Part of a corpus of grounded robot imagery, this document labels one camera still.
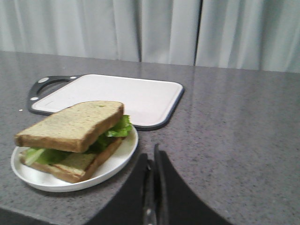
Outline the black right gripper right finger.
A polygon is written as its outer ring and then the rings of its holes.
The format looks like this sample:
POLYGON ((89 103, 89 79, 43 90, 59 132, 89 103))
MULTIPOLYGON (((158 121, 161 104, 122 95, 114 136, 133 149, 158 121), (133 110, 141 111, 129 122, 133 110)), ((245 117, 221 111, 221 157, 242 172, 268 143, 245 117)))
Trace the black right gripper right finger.
POLYGON ((154 181, 160 225, 229 225, 206 205, 175 170, 167 153, 154 147, 154 181))

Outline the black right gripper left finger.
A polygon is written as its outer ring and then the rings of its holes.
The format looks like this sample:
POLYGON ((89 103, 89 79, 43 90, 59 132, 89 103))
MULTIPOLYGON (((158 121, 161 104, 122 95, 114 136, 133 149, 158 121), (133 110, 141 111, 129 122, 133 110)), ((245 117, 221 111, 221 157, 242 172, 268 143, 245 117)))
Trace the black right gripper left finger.
POLYGON ((124 185, 88 224, 154 224, 154 171, 147 154, 139 156, 124 185))

